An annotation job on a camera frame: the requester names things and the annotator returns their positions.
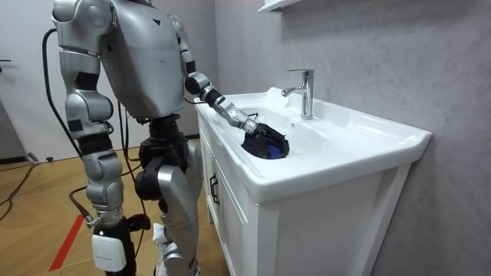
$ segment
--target sink basin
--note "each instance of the sink basin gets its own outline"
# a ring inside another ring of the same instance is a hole
[[[207,105],[196,106],[213,141],[258,203],[410,164],[422,156],[431,138],[425,130],[321,100],[314,100],[314,118],[302,120],[301,96],[283,97],[274,87],[227,98],[246,113],[257,113],[257,122],[285,134],[290,142],[291,152],[284,159],[257,158],[240,146],[243,130],[231,127]]]

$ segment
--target chrome faucet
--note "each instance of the chrome faucet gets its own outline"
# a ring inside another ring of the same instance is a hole
[[[293,92],[302,94],[302,115],[303,120],[310,120],[314,116],[312,111],[314,108],[314,70],[312,69],[296,69],[288,70],[302,72],[302,85],[300,87],[292,87],[282,90],[282,96],[288,97]]]

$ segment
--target silver robot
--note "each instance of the silver robot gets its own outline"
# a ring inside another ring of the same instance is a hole
[[[162,259],[155,273],[198,275],[196,203],[203,172],[199,145],[188,141],[176,125],[184,87],[258,143],[273,140],[285,156],[288,141],[236,108],[196,71],[176,16],[144,0],[55,0],[52,19],[62,48],[68,129],[82,152],[87,197],[97,213],[96,218],[85,214],[94,227],[96,267],[106,275],[135,275],[130,232],[150,228],[147,217],[146,226],[138,226],[136,219],[123,214],[122,165],[107,122],[113,105],[97,92],[102,61],[117,99],[133,118],[149,124],[150,137],[140,146],[143,171],[136,177],[135,190],[142,200],[158,201],[162,211],[167,242],[159,245]]]

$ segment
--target blue cloth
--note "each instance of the blue cloth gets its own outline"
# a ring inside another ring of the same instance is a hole
[[[250,134],[245,134],[242,148],[251,153],[253,156],[263,159],[280,159],[281,151],[279,145],[265,137],[254,137]]]

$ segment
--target black cable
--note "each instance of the black cable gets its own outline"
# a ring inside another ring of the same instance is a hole
[[[51,96],[51,85],[49,84],[49,71],[48,71],[48,38],[51,34],[56,32],[55,28],[50,29],[49,31],[44,34],[43,37],[43,42],[42,42],[42,57],[43,57],[43,72],[44,72],[44,87],[46,88],[46,97],[49,102],[49,106],[51,107],[51,110],[53,111],[54,115],[56,116],[56,119],[60,123],[61,128],[63,128],[63,131],[67,138],[70,140],[71,145],[74,147],[75,152],[77,152],[77,155],[80,159],[82,159],[82,152],[78,149],[77,144],[75,143],[74,139],[71,137],[70,132],[68,131],[68,128],[64,125],[63,120],[60,117],[60,114],[56,110],[56,106],[53,103],[53,98]],[[89,215],[89,212],[80,204],[77,202],[77,200],[73,197],[73,194],[76,192],[80,192],[87,187],[80,187],[78,189],[75,189],[74,191],[70,192],[70,195],[68,195],[68,198],[70,198],[71,202],[77,207],[78,211],[86,218],[87,215]]]
[[[21,190],[22,186],[24,185],[25,181],[29,178],[29,176],[31,175],[31,172],[32,170],[37,167],[39,164],[36,164],[36,163],[32,163],[31,164],[31,167],[29,168],[29,170],[25,173],[25,176],[24,176],[24,179],[21,181],[21,183],[17,186],[17,188],[14,189],[14,191],[8,196],[8,198],[6,200],[4,200],[2,203],[0,203],[0,206],[4,205],[6,202],[8,202],[8,209],[7,211],[5,212],[5,214],[3,214],[3,216],[0,218],[0,221],[9,214],[10,210],[12,210],[12,206],[14,205],[14,203],[12,202],[12,199],[14,198],[15,195],[17,195],[18,191]]]
[[[185,97],[184,97],[184,100],[185,100],[185,101],[186,101],[188,104],[204,104],[204,103],[205,103],[205,102],[197,102],[197,103],[195,103],[195,102],[192,102],[192,101],[190,101],[190,100],[186,99]]]
[[[125,148],[128,147],[128,140],[129,140],[130,131],[129,131],[129,128],[127,127],[126,128],[126,142],[125,142],[124,135],[123,135],[123,115],[121,113],[120,101],[117,102],[117,115],[119,116],[119,119],[120,119],[121,146],[123,147],[124,161],[126,161],[126,165],[128,167],[128,172],[129,172],[129,174],[131,174],[131,179],[133,180],[133,184],[134,184],[134,183],[136,183],[135,175],[133,174],[133,170],[131,169],[131,165],[130,165],[130,160],[128,159],[127,152],[125,151]],[[126,125],[128,125],[128,116],[127,115],[126,115]],[[143,214],[146,215],[147,210],[145,209],[145,204],[143,203],[142,199],[140,199],[140,204],[141,204],[141,208],[143,210]],[[141,246],[141,242],[143,241],[143,233],[144,232],[145,232],[145,229],[142,228],[140,240],[138,241],[137,250],[135,251],[135,258],[138,256],[138,252],[140,251],[140,246]]]
[[[48,38],[49,36],[56,32],[55,28],[50,29],[48,32],[43,37],[43,45],[42,45],[42,55],[43,55],[43,71],[44,71],[44,86],[46,88],[46,96],[48,98],[49,106],[51,107],[51,110],[53,110],[54,115],[56,116],[56,119],[58,119],[58,122],[60,123],[61,127],[63,128],[64,133],[67,135],[68,139],[70,140],[71,145],[74,147],[75,151],[78,154],[78,157],[82,158],[82,153],[78,149],[77,144],[71,138],[70,132],[68,131],[67,127],[64,125],[63,120],[60,117],[60,114],[56,110],[56,107],[54,106],[53,99],[51,98],[51,88],[49,84],[49,73],[48,73]]]
[[[130,150],[130,126],[128,124],[128,112],[125,110],[124,111],[124,116],[126,120],[126,145],[123,147],[123,151],[125,156],[130,160],[130,161],[140,161],[140,158],[130,158],[129,150]]]
[[[141,164],[140,164],[140,165],[138,165],[137,167],[135,167],[134,169],[132,169],[132,170],[131,170],[131,172],[136,171],[136,170],[137,170],[137,169],[139,169],[140,167],[141,167]],[[125,172],[125,173],[121,174],[121,176],[127,176],[127,175],[129,175],[129,174],[130,174],[130,171],[127,171],[127,172]]]
[[[4,171],[7,171],[7,170],[11,170],[11,169],[20,169],[20,168],[24,168],[24,167],[29,166],[29,165],[31,165],[31,164],[32,164],[32,163],[25,164],[25,165],[22,165],[22,166],[18,166],[18,167],[15,167],[15,168],[2,169],[2,170],[0,170],[0,172],[4,172]]]
[[[56,106],[54,105],[53,103],[53,99],[51,97],[51,86],[49,84],[49,73],[48,73],[48,51],[47,51],[47,48],[48,48],[48,38],[51,34],[53,34],[54,32],[56,32],[56,29],[55,28],[52,28],[50,29],[49,31],[46,32],[46,34],[44,34],[44,37],[43,37],[43,42],[42,42],[42,58],[43,58],[43,71],[44,71],[44,87],[46,89],[46,97],[48,98],[48,102],[49,102],[49,106],[51,107],[51,110],[53,110],[53,113],[54,115],[56,116],[56,119],[58,120],[58,122],[60,123],[61,127],[63,128],[63,131],[64,133],[67,135],[68,139],[70,140],[70,143],[71,145],[74,147],[75,151],[77,152],[78,154],[78,157],[80,157],[80,159],[82,159],[82,153],[81,151],[78,149],[78,146],[77,144],[75,143],[74,139],[71,137],[71,134],[70,132],[68,131],[68,128],[65,126],[63,120],[61,119],[60,117],[60,114],[58,113],[58,111],[56,110]],[[121,145],[123,146],[124,145],[124,138],[123,138],[123,122],[122,122],[122,118],[121,118],[121,106],[120,106],[120,103],[118,102],[118,111],[119,111],[119,115],[120,115],[120,133],[121,133]],[[133,183],[135,183],[135,177],[134,177],[134,174],[133,174],[133,170],[131,169],[131,166],[130,166],[130,162],[127,158],[127,156],[125,156],[125,160],[126,160],[126,163],[127,163],[127,166],[128,166],[128,169],[129,169],[129,173],[131,174],[131,178],[133,179]],[[19,185],[19,189],[20,187],[24,184],[25,180],[27,179],[27,177],[31,174],[31,171],[32,169],[34,169],[37,165],[33,164],[33,167],[31,167],[28,171],[28,173],[26,174],[26,177],[24,178],[24,180],[22,180],[21,184]],[[75,207],[77,207],[78,211],[85,217],[87,218],[90,213],[80,204],[77,202],[77,200],[75,199],[74,197],[74,194],[77,193],[77,192],[80,192],[84,189],[86,189],[87,187],[80,187],[78,189],[75,189],[73,191],[70,192],[70,194],[68,195],[68,198],[71,200],[72,203],[74,203]],[[5,200],[4,202],[2,202],[0,205],[4,204],[5,202],[9,202],[10,205],[8,206],[8,210],[7,212],[2,216],[2,218],[0,218],[0,221],[8,214],[8,212],[10,212],[10,210],[12,209],[12,199],[11,197],[9,196],[9,198],[7,200]],[[145,205],[143,204],[143,200],[140,199],[140,202],[141,202],[141,205],[142,205],[142,209],[143,209],[143,213],[146,215],[147,214],[147,211],[145,209]],[[144,229],[141,230],[141,236],[140,236],[140,240],[138,241],[138,247],[137,247],[137,251],[136,251],[136,254],[135,254],[135,257],[138,255],[138,251],[140,250],[140,246],[141,246],[141,242],[143,240],[143,232],[144,232]]]

